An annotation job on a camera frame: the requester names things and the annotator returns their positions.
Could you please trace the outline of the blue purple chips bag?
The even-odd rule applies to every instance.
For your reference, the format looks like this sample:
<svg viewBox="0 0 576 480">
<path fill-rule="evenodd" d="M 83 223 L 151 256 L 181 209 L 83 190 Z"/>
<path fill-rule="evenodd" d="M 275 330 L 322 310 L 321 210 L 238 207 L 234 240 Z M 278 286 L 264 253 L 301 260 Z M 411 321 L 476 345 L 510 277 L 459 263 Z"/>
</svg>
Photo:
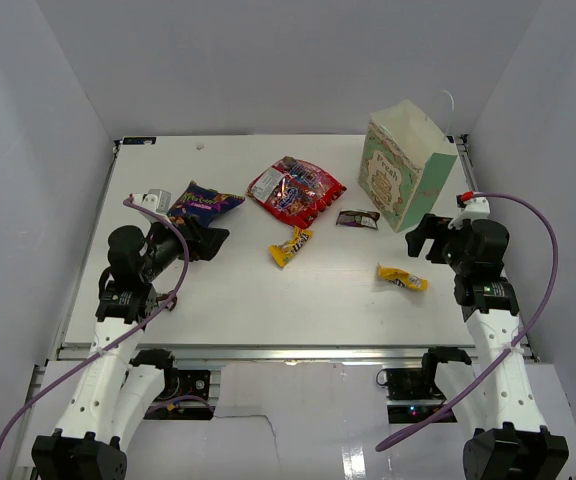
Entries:
<svg viewBox="0 0 576 480">
<path fill-rule="evenodd" d="M 204 188 L 190 181 L 169 208 L 167 216 L 172 223 L 181 224 L 185 218 L 194 218 L 197 223 L 207 227 L 215 218 L 230 212 L 244 201 L 242 196 Z"/>
</svg>

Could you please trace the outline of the yellow candy pack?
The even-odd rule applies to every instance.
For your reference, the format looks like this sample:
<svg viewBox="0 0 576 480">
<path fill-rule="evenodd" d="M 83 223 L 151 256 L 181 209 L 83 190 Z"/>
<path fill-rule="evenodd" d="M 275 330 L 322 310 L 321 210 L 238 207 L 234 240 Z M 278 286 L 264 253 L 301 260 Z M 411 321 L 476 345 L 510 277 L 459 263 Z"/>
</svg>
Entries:
<svg viewBox="0 0 576 480">
<path fill-rule="evenodd" d="M 384 281 L 413 292 L 425 292 L 428 281 L 405 270 L 377 265 L 377 276 Z"/>
<path fill-rule="evenodd" d="M 283 269 L 312 237 L 313 232 L 311 230 L 295 226 L 292 237 L 288 241 L 280 245 L 270 245 L 268 252 L 276 265 Z"/>
</svg>

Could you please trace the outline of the green paper gift bag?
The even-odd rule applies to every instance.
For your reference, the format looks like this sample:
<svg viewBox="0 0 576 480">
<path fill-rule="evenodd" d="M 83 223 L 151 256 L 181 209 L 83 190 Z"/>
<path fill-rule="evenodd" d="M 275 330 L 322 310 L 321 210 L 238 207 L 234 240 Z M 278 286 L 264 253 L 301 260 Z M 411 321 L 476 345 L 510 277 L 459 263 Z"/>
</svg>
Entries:
<svg viewBox="0 0 576 480">
<path fill-rule="evenodd" d="M 403 100 L 370 115 L 358 184 L 399 233 L 432 210 L 457 158 L 447 131 Z"/>
</svg>

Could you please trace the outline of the brown chocolate bar wrapper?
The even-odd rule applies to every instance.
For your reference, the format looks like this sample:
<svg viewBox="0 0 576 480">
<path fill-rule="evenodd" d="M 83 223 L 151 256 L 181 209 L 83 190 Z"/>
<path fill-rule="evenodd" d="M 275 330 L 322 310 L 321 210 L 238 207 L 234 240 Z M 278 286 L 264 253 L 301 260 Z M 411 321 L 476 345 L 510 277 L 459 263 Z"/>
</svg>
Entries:
<svg viewBox="0 0 576 480">
<path fill-rule="evenodd" d="M 342 209 L 337 216 L 336 225 L 377 230 L 380 216 L 377 211 Z"/>
</svg>

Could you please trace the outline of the red candy bag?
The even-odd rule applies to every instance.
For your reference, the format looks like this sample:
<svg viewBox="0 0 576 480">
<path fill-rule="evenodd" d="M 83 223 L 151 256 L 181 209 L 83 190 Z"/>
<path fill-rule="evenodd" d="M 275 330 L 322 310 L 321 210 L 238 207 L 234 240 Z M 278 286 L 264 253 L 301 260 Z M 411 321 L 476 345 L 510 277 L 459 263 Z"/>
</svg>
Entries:
<svg viewBox="0 0 576 480">
<path fill-rule="evenodd" d="M 247 195 L 282 223 L 308 229 L 346 190 L 321 167 L 285 156 L 249 184 Z"/>
</svg>

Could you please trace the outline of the purple brown snack bar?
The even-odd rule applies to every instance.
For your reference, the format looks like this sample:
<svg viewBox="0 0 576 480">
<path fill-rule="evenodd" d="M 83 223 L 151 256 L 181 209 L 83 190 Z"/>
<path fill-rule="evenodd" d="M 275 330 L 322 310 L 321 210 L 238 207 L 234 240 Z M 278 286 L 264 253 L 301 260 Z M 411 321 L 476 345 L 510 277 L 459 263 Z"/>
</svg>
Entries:
<svg viewBox="0 0 576 480">
<path fill-rule="evenodd" d="M 177 306 L 178 297 L 174 292 L 170 291 L 167 294 L 158 294 L 156 300 L 159 307 L 163 307 L 167 311 L 173 311 Z"/>
</svg>

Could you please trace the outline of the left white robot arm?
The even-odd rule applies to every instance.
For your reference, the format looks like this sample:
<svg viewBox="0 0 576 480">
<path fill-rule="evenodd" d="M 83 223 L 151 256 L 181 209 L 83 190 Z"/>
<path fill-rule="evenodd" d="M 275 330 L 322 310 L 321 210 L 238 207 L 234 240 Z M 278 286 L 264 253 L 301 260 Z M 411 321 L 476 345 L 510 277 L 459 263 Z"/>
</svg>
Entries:
<svg viewBox="0 0 576 480">
<path fill-rule="evenodd" d="M 54 431 L 32 446 L 41 479 L 122 479 L 128 446 L 147 414 L 208 402 L 183 391 L 171 352 L 137 348 L 146 325 L 176 304 L 175 291 L 161 296 L 153 282 L 175 260 L 190 261 L 187 242 L 155 221 L 147 233 L 132 225 L 114 230 L 108 245 L 89 356 L 74 369 L 80 378 Z"/>
</svg>

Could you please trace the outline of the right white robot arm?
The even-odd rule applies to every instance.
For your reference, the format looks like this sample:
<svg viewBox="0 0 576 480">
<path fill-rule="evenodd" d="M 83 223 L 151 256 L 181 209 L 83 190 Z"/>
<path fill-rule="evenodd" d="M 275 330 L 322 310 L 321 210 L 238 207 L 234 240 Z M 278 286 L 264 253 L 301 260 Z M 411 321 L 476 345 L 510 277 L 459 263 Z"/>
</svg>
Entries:
<svg viewBox="0 0 576 480">
<path fill-rule="evenodd" d="M 555 479 L 569 458 L 567 440 L 550 432 L 527 375 L 519 333 L 519 305 L 503 276 L 510 235 L 488 219 L 456 221 L 426 214 L 405 236 L 416 257 L 455 273 L 454 296 L 462 309 L 481 371 L 458 349 L 432 347 L 419 374 L 429 397 L 446 397 L 467 440 L 463 471 L 468 479 Z"/>
</svg>

